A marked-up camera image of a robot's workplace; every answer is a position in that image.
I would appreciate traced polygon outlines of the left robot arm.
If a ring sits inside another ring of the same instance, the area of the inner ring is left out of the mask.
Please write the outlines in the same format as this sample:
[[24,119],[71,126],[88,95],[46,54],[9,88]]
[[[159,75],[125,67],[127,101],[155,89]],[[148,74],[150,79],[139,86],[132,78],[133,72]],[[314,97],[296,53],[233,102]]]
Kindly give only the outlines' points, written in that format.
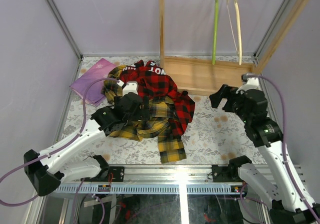
[[98,109],[78,131],[40,152],[26,152],[23,156],[24,172],[38,196],[46,196],[61,184],[74,180],[105,181],[109,177],[110,166],[101,155],[69,164],[71,157],[87,145],[128,127],[133,121],[148,120],[149,108],[148,97],[140,97],[133,92],[116,97],[113,106]]

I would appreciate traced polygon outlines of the yellow plaid shirt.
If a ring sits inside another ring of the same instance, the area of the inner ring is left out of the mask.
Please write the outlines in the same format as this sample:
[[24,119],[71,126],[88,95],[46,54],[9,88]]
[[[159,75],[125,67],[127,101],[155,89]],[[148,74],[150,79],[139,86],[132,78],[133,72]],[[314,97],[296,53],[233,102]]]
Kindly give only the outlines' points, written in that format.
[[[110,104],[114,103],[116,96],[122,96],[122,88],[117,85],[120,74],[125,65],[114,68],[108,75],[108,80],[103,83],[102,93]],[[155,103],[149,100],[149,107],[156,111],[168,111],[165,104]],[[125,138],[142,141],[147,138],[157,138],[157,145],[161,163],[177,162],[186,159],[186,152],[182,142],[182,136],[174,136],[167,118],[153,118],[149,120],[131,121],[120,131],[110,134],[111,137]]]

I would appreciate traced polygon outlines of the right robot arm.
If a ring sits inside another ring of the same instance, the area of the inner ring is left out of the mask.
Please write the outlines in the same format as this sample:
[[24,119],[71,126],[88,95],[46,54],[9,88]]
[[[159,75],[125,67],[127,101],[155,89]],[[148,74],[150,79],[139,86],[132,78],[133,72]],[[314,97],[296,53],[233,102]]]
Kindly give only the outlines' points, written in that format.
[[209,98],[213,108],[226,99],[223,111],[235,113],[244,122],[245,133],[265,159],[274,182],[265,178],[247,156],[229,161],[229,178],[247,183],[260,196],[273,223],[319,223],[320,205],[309,195],[296,172],[279,125],[268,117],[264,93],[257,89],[239,91],[224,84]]

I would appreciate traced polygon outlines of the green clothes hanger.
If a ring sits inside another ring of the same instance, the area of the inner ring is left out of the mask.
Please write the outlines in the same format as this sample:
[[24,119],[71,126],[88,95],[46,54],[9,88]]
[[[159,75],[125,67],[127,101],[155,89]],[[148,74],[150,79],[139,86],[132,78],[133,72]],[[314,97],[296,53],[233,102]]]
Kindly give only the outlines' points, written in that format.
[[216,52],[217,52],[217,38],[218,38],[218,23],[219,23],[219,0],[214,0],[214,26],[213,26],[213,42],[212,42],[212,58],[211,63],[215,65],[216,63]]

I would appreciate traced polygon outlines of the cream clothes hanger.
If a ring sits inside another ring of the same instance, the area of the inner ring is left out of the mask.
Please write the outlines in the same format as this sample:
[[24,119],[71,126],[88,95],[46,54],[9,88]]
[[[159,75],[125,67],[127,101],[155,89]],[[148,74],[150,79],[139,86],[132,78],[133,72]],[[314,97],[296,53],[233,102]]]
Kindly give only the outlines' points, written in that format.
[[[238,56],[238,65],[242,65],[242,55],[243,55],[243,49],[242,49],[242,30],[241,30],[241,19],[240,19],[240,10],[239,10],[239,4],[238,0],[225,0],[226,1],[226,8],[227,8],[227,13],[228,13],[228,19],[229,19],[229,24],[230,24],[230,29],[231,29],[231,35],[232,35],[232,40],[233,44],[235,47],[236,54]],[[229,2],[232,1],[234,5],[234,11],[235,11],[235,23],[236,23],[236,35],[234,33],[233,29],[233,22],[231,18],[231,13],[230,13],[230,7],[229,7]]]

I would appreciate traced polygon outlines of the red black plaid shirt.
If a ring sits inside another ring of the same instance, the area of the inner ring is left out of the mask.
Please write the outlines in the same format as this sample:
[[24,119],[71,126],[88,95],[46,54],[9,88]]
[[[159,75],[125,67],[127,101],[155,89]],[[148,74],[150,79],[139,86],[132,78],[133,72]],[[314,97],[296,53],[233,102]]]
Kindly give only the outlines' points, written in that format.
[[127,66],[120,74],[124,83],[135,81],[138,84],[138,95],[147,97],[151,102],[164,103],[168,111],[156,111],[150,108],[153,118],[167,118],[174,136],[182,136],[188,124],[192,122],[195,112],[195,102],[188,92],[178,91],[178,87],[164,69],[150,60],[144,64],[142,60]]

